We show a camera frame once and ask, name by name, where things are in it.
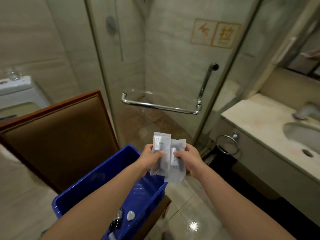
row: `toilet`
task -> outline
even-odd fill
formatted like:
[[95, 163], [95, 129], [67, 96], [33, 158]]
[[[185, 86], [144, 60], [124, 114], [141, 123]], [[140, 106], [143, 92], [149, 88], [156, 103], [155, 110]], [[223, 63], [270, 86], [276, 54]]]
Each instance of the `toilet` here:
[[[48, 107], [50, 103], [30, 76], [0, 80], [0, 123]], [[0, 154], [10, 161], [21, 164], [5, 147]]]

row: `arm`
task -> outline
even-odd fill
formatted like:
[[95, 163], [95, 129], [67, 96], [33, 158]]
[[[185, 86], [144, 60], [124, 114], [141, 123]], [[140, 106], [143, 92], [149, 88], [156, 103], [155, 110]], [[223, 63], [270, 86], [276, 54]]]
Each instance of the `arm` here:
[[238, 193], [201, 159], [199, 152], [187, 144], [181, 157], [192, 177], [198, 179], [223, 224], [235, 239], [295, 239], [274, 219]]
[[41, 240], [101, 239], [134, 183], [163, 155], [163, 152], [152, 154], [151, 148], [152, 144], [146, 145], [137, 161], [76, 204], [46, 231]]

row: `glass shower door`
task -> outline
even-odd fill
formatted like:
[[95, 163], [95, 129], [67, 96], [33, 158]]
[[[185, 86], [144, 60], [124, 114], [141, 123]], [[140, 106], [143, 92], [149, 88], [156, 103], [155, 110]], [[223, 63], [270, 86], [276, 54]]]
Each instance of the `glass shower door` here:
[[193, 142], [257, 3], [87, 0], [120, 146]]

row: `chinese character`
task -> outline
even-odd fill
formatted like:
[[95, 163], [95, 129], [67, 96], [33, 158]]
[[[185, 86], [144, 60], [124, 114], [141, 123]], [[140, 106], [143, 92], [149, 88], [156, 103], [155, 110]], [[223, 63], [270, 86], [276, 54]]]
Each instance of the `chinese character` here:
[[199, 30], [201, 30], [201, 31], [204, 33], [204, 35], [207, 36], [209, 29], [206, 28], [206, 24], [207, 24], [207, 23], [203, 24], [203, 25], [199, 28]]
[[232, 32], [234, 30], [230, 27], [229, 29], [226, 29], [226, 26], [221, 30], [220, 33], [220, 40], [230, 40], [230, 36], [232, 35]]

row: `bathroom vanity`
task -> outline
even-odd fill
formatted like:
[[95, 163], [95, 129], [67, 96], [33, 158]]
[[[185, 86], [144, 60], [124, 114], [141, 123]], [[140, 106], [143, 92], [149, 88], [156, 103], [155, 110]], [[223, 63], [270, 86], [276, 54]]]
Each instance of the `bathroom vanity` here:
[[222, 113], [210, 137], [229, 136], [216, 142], [320, 226], [320, 122], [298, 121], [295, 112], [256, 94]]

